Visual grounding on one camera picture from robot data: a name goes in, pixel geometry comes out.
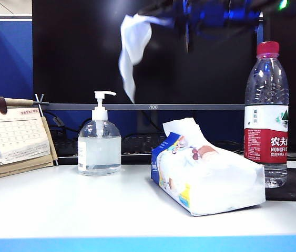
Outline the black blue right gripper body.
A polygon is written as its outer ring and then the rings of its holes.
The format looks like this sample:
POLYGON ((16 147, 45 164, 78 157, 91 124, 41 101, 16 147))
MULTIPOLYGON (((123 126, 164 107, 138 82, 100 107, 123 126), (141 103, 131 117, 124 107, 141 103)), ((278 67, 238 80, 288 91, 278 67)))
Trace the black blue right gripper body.
POLYGON ((263 20, 253 1, 173 1, 175 25, 185 40, 185 50, 193 51, 193 36, 206 37, 203 28, 258 26, 263 20))

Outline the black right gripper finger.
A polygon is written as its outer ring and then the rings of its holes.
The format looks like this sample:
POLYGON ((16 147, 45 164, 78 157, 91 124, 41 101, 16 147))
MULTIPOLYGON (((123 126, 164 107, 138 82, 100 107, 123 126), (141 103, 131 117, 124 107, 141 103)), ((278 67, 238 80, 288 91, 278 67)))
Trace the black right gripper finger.
POLYGON ((175 20, 173 0, 155 1, 141 8, 137 14, 140 16, 151 16, 159 19, 175 20))

